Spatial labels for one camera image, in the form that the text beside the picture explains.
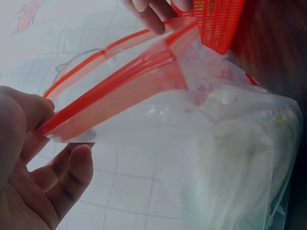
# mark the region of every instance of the left hand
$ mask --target left hand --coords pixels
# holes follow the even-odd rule
[[[139,21],[156,34],[163,34],[165,27],[162,21],[177,17],[176,12],[166,0],[121,0]],[[192,0],[173,0],[182,11],[193,8]]]
[[[0,229],[54,230],[92,179],[92,144],[68,144],[27,170],[48,142],[35,129],[53,110],[49,100],[0,86]]]

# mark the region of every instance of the right hand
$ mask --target right hand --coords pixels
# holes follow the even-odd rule
[[[142,24],[157,34],[165,32],[162,21],[177,17],[166,0],[121,0],[121,2]],[[193,0],[173,0],[173,3],[185,12],[193,8]]]

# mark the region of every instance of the plastic bag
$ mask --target plastic bag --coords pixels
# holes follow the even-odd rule
[[[45,94],[57,114],[40,131],[141,149],[159,183],[149,208],[180,212],[177,229],[283,226],[302,126],[297,103],[203,47],[194,19],[165,24],[174,30],[165,38],[141,45],[154,38],[144,30],[71,67]]]

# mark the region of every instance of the wooden surface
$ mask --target wooden surface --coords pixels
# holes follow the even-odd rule
[[[307,121],[307,0],[246,0],[230,59],[274,93],[296,99]],[[304,130],[286,230],[307,230],[307,126]]]

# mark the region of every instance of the red basket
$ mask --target red basket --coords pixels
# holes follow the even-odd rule
[[[193,0],[193,10],[182,12],[174,4],[179,16],[195,17],[201,42],[224,55],[229,50],[245,0]]]

